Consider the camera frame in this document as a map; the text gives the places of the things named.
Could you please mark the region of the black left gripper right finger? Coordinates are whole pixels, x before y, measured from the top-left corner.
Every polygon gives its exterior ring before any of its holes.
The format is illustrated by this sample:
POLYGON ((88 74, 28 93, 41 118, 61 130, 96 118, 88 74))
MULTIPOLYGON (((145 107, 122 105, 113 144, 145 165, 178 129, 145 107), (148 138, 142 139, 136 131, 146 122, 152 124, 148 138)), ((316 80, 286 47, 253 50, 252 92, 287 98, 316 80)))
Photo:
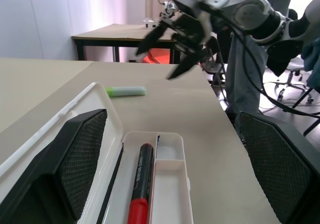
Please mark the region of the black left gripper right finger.
POLYGON ((242 112, 254 174, 281 224, 320 224, 320 151, 292 124, 242 112))

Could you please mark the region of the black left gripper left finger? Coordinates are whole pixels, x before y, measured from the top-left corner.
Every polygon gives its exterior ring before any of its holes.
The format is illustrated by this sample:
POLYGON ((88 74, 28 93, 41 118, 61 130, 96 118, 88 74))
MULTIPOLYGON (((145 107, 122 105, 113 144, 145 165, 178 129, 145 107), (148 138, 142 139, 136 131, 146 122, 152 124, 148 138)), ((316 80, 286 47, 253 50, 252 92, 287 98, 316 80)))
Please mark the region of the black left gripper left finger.
POLYGON ((106 109, 69 119, 0 203, 0 224, 76 224, 100 156, 106 109))

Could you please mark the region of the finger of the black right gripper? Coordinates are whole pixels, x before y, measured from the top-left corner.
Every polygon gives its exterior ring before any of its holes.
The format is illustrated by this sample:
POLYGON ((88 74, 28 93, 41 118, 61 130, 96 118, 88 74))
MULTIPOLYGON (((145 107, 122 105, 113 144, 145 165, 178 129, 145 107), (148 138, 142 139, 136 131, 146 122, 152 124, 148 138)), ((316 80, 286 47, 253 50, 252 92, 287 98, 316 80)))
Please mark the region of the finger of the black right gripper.
POLYGON ((195 66, 203 58, 202 50, 198 50, 194 53, 190 52, 186 54, 180 64, 168 75, 167 80, 172 80, 184 73, 188 72, 193 66, 195 66))
POLYGON ((149 32, 138 44, 135 56, 138 57, 141 54, 148 53, 150 49, 163 48, 159 46, 158 40, 164 35, 167 28, 168 24, 164 20, 161 20, 158 26, 149 32))

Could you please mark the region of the green highlighter marker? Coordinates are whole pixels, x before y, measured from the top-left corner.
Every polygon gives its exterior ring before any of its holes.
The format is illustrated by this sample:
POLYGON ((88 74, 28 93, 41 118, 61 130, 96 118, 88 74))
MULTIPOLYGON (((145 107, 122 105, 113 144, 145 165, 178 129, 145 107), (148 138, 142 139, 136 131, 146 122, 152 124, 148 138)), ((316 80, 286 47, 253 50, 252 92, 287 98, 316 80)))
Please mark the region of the green highlighter marker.
POLYGON ((146 88, 143 86, 105 87, 104 89, 110 98, 144 96, 146 94, 146 88))

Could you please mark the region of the red marker with black barrel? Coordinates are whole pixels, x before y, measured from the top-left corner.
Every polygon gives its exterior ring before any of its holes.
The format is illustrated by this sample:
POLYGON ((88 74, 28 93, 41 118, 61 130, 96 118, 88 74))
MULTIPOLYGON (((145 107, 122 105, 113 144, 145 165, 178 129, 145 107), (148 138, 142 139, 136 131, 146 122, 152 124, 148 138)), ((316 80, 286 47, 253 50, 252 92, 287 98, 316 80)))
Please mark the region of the red marker with black barrel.
POLYGON ((147 224, 153 158, 153 146, 149 143, 143 144, 138 153, 127 224, 147 224))

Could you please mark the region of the white plastic pencil case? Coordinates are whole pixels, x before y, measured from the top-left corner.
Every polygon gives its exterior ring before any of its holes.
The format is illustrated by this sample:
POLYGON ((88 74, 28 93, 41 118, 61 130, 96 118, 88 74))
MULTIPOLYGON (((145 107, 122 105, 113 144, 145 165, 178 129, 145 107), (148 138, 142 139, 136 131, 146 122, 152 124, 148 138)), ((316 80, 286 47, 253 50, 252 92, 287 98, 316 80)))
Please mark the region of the white plastic pencil case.
POLYGON ((177 133, 124 133, 104 87, 97 82, 71 94, 61 105, 55 93, 0 132, 0 203, 33 158, 70 119, 105 109, 107 119, 94 179, 75 224, 127 224, 140 147, 153 147, 147 224, 193 224, 190 181, 183 138, 177 133))

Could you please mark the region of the small white box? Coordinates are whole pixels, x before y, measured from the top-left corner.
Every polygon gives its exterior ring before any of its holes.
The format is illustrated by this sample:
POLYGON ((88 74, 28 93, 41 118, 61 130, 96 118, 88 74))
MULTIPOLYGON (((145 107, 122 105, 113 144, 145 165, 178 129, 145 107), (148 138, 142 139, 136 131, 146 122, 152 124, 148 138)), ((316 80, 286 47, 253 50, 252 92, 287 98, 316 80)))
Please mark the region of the small white box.
POLYGON ((145 29, 155 29, 158 26, 158 21, 151 18, 146 17, 142 22, 145 29))

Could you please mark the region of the red object under table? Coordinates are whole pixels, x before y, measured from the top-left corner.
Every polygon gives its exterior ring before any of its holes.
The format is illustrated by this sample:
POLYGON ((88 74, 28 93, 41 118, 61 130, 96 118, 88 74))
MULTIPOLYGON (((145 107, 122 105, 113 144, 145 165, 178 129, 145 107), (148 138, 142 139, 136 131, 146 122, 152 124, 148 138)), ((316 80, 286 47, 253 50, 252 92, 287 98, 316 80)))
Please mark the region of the red object under table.
POLYGON ((152 48, 148 51, 147 56, 143 58, 142 63, 170 64, 170 53, 169 49, 152 48))

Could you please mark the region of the black folding chair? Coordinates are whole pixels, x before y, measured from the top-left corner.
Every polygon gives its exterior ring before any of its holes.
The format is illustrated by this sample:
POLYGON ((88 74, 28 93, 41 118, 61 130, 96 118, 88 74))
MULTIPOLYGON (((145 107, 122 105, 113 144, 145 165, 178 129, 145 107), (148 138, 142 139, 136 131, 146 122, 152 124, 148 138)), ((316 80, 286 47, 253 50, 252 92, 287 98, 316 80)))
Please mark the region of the black folding chair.
POLYGON ((212 75, 210 83, 212 85, 222 85, 222 77, 226 74, 225 63, 223 60, 220 45, 214 36, 203 46, 205 51, 204 62, 201 63, 202 70, 212 75))

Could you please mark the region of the person in grey clothes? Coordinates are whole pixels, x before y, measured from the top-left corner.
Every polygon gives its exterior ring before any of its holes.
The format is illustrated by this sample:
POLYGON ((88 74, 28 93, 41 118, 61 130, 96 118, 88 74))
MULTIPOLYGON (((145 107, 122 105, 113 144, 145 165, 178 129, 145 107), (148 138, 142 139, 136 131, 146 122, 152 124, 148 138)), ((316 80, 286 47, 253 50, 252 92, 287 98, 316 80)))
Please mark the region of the person in grey clothes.
MULTIPOLYGON (((287 15, 291 0, 267 0, 275 11, 284 16, 287 15)), ((246 38, 247 47, 255 57, 261 74, 264 74, 268 59, 268 54, 262 46, 256 45, 251 38, 246 38)), ((237 37, 232 35, 230 51, 227 61, 225 91, 228 107, 225 112, 235 116, 241 111, 259 111, 260 93, 253 87, 245 75, 243 68, 243 46, 237 37)), ((252 82, 261 89, 260 74, 251 57, 245 53, 245 66, 252 82)))

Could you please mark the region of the white office chair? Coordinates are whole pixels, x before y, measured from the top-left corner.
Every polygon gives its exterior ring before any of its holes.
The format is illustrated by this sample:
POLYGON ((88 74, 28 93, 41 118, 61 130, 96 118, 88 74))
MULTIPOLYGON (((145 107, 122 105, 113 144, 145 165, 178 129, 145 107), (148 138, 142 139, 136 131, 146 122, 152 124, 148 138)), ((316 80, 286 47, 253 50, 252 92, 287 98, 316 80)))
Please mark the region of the white office chair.
POLYGON ((306 84, 303 83, 303 72, 304 72, 304 61, 300 56, 293 58, 285 72, 287 74, 286 79, 278 78, 274 81, 269 81, 267 84, 274 84, 274 90, 277 92, 277 99, 281 101, 286 91, 291 89, 301 91, 301 97, 306 98, 307 104, 310 105, 314 102, 314 98, 311 91, 307 88, 306 84))

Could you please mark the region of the blue-green garment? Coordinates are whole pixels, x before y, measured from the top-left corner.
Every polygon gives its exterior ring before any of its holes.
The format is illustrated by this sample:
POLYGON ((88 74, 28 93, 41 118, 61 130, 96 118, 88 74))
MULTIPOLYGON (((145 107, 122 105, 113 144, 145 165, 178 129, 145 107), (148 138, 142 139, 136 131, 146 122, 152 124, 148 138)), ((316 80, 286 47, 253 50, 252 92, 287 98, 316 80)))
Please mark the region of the blue-green garment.
POLYGON ((304 71, 311 72, 306 84, 309 88, 320 90, 320 37, 306 45, 301 53, 304 71))

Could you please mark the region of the beige table with black frame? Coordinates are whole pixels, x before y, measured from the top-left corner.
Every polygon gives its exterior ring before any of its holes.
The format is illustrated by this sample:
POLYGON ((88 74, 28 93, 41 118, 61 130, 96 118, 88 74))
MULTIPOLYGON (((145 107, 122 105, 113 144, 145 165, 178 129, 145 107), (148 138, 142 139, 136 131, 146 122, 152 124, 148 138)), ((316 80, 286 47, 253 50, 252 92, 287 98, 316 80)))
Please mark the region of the beige table with black frame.
POLYGON ((96 30, 72 36, 79 61, 87 59, 85 47, 111 47, 114 62, 120 61, 119 48, 136 48, 151 32, 144 25, 111 24, 96 30))

